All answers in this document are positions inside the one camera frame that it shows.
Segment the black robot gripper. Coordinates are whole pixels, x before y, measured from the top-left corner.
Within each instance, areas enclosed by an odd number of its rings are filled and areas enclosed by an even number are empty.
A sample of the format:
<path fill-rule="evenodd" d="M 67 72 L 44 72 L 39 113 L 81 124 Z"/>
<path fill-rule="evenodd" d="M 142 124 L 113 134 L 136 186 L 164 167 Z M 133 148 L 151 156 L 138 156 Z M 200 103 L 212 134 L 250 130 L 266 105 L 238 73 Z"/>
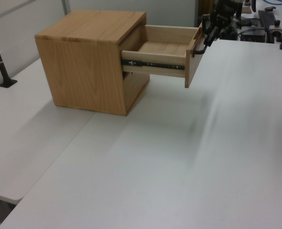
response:
<path fill-rule="evenodd" d="M 211 46 L 219 38 L 220 30 L 231 24 L 232 18 L 237 10 L 237 3 L 232 0 L 217 1 L 210 14 L 201 16 L 202 30 L 206 37 L 205 46 Z"/>

